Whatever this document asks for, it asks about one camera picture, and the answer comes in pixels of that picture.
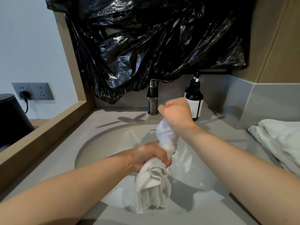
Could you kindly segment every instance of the forearm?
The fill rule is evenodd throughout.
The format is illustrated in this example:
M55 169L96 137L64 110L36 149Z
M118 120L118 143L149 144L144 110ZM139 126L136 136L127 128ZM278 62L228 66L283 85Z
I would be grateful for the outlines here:
M2 203L0 224L76 224L129 173L116 155L53 177Z
M179 134L263 224L298 223L300 181L294 175L196 125Z

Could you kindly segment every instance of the wall socket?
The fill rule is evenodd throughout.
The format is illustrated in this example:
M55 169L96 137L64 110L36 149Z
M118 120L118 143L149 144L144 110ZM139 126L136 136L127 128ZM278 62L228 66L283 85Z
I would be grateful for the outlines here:
M31 94L30 100L54 100L48 83L12 83L12 85L19 99L21 99L20 92L26 90Z

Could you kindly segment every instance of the soap dispenser bottle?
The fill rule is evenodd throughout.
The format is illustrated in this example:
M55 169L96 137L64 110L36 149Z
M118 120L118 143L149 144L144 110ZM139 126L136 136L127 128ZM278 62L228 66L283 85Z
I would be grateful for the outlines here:
M190 80L190 85L189 85L189 86L186 88L186 90L185 90L185 95L183 96L184 98L185 98L185 96L187 95L187 93L193 89L193 88L192 88L192 85L193 85L193 83L196 81L196 78L197 78L197 74L195 73L195 74L194 74L194 79L191 79L191 80Z
M203 94L200 92L200 74L197 74L195 82L192 84L192 89L187 92L185 98L190 105L190 111L192 113L192 118L196 121L200 117L202 104L203 104Z

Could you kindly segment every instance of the folded white towel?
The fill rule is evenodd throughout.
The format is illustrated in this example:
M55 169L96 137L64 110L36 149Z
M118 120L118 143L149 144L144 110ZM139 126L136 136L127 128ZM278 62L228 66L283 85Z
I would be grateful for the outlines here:
M170 159L177 149L179 137L166 120L158 125L156 136ZM142 214L151 205L156 208L165 207L165 201L171 195L171 184L167 176L166 165L160 159L153 157L144 164L135 179L133 208L136 213Z
M265 119L248 131L281 163L300 177L300 122Z

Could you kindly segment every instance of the black power cord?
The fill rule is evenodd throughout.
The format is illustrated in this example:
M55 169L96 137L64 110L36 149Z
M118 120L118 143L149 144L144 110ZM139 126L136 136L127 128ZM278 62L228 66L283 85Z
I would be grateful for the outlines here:
M31 94L29 91L21 91L20 92L20 98L24 99L25 103L26 103L26 111L25 113L28 112L28 99L31 98Z

